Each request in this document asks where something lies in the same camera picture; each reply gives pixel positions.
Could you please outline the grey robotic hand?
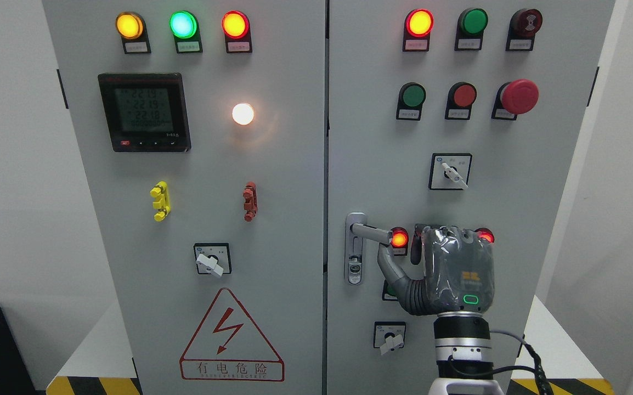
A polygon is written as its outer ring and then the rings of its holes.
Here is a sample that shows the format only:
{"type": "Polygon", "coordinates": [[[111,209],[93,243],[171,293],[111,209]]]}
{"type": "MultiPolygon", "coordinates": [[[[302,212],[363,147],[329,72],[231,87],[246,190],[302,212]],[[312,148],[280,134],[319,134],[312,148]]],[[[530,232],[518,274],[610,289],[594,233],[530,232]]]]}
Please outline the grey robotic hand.
{"type": "Polygon", "coordinates": [[[417,225],[424,263],[422,279],[411,279],[380,244],[377,265],[405,312],[421,317],[449,312],[485,313],[494,300],[492,244],[479,233],[444,225],[417,225]]]}

